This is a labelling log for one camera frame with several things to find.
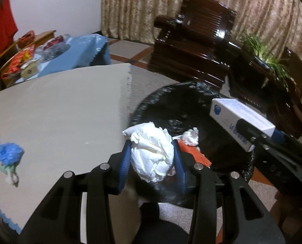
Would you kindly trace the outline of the blue plastic bag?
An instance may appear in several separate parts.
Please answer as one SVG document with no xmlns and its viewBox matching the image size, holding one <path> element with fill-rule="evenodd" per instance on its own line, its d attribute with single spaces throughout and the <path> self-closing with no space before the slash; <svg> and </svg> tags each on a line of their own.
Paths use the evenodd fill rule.
<svg viewBox="0 0 302 244">
<path fill-rule="evenodd" d="M 20 162 L 24 150 L 15 143 L 0 142 L 0 163 L 4 166 L 16 165 Z"/>
</svg>

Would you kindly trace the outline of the white tissue ball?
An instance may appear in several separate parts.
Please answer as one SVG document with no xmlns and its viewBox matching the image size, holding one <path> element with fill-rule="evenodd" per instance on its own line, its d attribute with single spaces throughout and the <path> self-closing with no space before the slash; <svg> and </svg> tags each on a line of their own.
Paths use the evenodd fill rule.
<svg viewBox="0 0 302 244">
<path fill-rule="evenodd" d="M 122 134 L 132 144 L 131 163 L 141 180 L 163 181 L 174 165 L 174 146 L 167 129 L 148 122 L 131 126 Z"/>
</svg>

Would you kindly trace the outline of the red snack bag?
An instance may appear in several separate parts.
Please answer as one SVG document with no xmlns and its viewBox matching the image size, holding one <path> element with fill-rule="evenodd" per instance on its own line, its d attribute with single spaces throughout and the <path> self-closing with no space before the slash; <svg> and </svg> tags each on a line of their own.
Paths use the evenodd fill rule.
<svg viewBox="0 0 302 244">
<path fill-rule="evenodd" d="M 35 52 L 35 45 L 30 45 L 23 49 L 21 52 L 18 52 L 11 60 L 8 68 L 1 74 L 2 79 L 11 78 L 14 75 L 18 74 L 21 70 L 21 67 L 28 61 L 30 61 Z"/>
</svg>

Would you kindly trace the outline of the glass fruit bowl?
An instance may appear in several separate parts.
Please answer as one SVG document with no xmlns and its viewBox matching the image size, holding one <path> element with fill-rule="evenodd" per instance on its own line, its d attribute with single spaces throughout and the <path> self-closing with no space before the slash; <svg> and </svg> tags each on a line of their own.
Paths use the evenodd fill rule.
<svg viewBox="0 0 302 244">
<path fill-rule="evenodd" d="M 61 42 L 46 50 L 43 50 L 43 47 L 46 45 L 46 43 L 49 42 L 50 40 L 54 39 L 54 38 L 52 38 L 52 39 L 48 40 L 45 44 L 38 46 L 35 49 L 35 54 L 40 56 L 40 60 L 42 62 L 48 62 L 48 61 L 53 60 L 54 58 L 60 56 L 64 52 L 66 52 L 71 47 L 69 44 L 69 40 L 71 39 L 71 36 L 69 34 L 64 34 L 62 36 L 64 37 L 64 42 Z"/>
</svg>

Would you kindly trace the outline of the wooden side cabinet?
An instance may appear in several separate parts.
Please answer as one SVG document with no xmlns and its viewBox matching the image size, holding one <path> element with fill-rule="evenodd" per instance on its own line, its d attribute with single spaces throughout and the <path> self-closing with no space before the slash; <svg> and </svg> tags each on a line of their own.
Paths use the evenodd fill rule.
<svg viewBox="0 0 302 244">
<path fill-rule="evenodd" d="M 55 32 L 56 32 L 56 30 L 49 30 L 46 32 L 42 32 L 39 35 L 36 35 L 34 41 L 32 43 L 30 43 L 28 46 L 35 45 L 35 47 L 38 47 L 38 46 L 44 44 L 47 40 L 55 37 Z M 16 48 L 17 48 L 17 53 L 21 52 L 23 49 L 25 49 L 25 48 L 19 49 L 17 45 L 16 45 Z M 0 73 L 10 64 L 12 58 L 0 68 Z"/>
</svg>

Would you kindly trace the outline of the orange foam net sleeve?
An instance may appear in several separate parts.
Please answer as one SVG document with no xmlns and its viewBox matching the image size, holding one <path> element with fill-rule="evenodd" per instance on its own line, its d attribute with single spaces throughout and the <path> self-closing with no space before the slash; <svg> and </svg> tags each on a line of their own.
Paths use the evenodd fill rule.
<svg viewBox="0 0 302 244">
<path fill-rule="evenodd" d="M 211 167 L 212 163 L 196 147 L 186 145 L 181 139 L 179 139 L 178 143 L 181 151 L 191 154 L 196 163 L 202 164 L 208 168 Z"/>
</svg>

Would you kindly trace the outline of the wooden chair backrest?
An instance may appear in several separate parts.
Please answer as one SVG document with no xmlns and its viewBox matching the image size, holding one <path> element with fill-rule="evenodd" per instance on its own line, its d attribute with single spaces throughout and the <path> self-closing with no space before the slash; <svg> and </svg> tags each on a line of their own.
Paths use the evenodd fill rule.
<svg viewBox="0 0 302 244">
<path fill-rule="evenodd" d="M 15 41 L 0 53 L 0 68 L 17 53 L 16 45 L 17 42 Z"/>
</svg>

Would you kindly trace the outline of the blue side table cloth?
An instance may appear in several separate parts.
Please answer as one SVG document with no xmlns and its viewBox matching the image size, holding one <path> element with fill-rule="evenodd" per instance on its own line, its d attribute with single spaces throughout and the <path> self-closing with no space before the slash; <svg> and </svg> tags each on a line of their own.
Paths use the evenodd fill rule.
<svg viewBox="0 0 302 244">
<path fill-rule="evenodd" d="M 99 34 L 71 37 L 70 48 L 60 56 L 41 64 L 39 73 L 31 79 L 70 69 L 111 64 L 108 39 Z"/>
</svg>

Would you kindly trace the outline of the gold tissue box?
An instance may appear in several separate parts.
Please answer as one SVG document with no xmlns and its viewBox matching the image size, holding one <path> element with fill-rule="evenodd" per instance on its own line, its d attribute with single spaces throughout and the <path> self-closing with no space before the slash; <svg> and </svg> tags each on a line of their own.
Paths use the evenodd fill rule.
<svg viewBox="0 0 302 244">
<path fill-rule="evenodd" d="M 21 78 L 25 81 L 39 73 L 39 61 L 31 60 L 21 67 Z"/>
</svg>

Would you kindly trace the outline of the beige felt table mat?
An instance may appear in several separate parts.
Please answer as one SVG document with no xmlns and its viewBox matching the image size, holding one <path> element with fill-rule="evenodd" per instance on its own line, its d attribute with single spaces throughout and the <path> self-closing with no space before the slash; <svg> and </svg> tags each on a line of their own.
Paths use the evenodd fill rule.
<svg viewBox="0 0 302 244">
<path fill-rule="evenodd" d="M 0 91 L 0 142 L 24 150 L 18 187 L 0 171 L 0 209 L 21 229 L 64 172 L 89 172 L 122 150 L 130 71 L 77 68 Z"/>
</svg>

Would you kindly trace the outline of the red apples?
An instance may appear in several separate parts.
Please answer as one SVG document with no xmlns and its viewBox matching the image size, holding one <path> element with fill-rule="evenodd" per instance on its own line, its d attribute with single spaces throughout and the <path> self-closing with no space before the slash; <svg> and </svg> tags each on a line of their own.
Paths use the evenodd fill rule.
<svg viewBox="0 0 302 244">
<path fill-rule="evenodd" d="M 54 45 L 57 45 L 61 42 L 64 42 L 64 37 L 62 35 L 55 37 L 54 39 L 50 40 L 46 43 L 46 45 L 43 47 L 43 50 L 46 50 Z"/>
</svg>

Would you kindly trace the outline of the black trash bag bin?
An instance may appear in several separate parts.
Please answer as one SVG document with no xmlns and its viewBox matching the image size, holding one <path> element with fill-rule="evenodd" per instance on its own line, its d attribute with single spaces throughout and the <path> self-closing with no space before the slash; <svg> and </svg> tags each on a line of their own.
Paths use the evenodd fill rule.
<svg viewBox="0 0 302 244">
<path fill-rule="evenodd" d="M 130 117 L 129 125 L 153 122 L 174 137 L 198 128 L 198 146 L 211 162 L 217 175 L 217 207 L 222 206 L 223 178 L 232 171 L 245 181 L 254 173 L 255 154 L 245 151 L 209 115 L 211 102 L 224 98 L 217 90 L 202 82 L 186 82 L 164 86 L 147 96 Z"/>
</svg>

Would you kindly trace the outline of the small crumpled white tissue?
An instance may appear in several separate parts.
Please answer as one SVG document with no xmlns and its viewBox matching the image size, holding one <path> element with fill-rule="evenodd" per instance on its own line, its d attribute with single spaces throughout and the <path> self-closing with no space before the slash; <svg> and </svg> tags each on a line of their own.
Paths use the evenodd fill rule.
<svg viewBox="0 0 302 244">
<path fill-rule="evenodd" d="M 15 172 L 8 172 L 5 181 L 11 184 L 12 186 L 18 187 L 19 178 Z"/>
</svg>

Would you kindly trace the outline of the white cardboard box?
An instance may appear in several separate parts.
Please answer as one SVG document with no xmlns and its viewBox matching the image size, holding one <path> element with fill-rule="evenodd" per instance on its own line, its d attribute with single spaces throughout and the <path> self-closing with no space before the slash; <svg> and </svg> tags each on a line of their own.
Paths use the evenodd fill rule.
<svg viewBox="0 0 302 244">
<path fill-rule="evenodd" d="M 247 128 L 272 137 L 275 125 L 236 99 L 214 98 L 209 115 L 247 152 L 255 148 L 247 137 Z"/>
</svg>

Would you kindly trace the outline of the red cloth drape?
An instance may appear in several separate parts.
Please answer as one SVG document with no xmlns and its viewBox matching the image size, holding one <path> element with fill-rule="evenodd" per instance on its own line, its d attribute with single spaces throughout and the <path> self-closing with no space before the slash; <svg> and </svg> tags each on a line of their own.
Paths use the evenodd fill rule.
<svg viewBox="0 0 302 244">
<path fill-rule="evenodd" d="M 17 31 L 10 0 L 3 0 L 0 5 L 0 52 L 3 52 L 13 42 L 13 37 Z"/>
</svg>

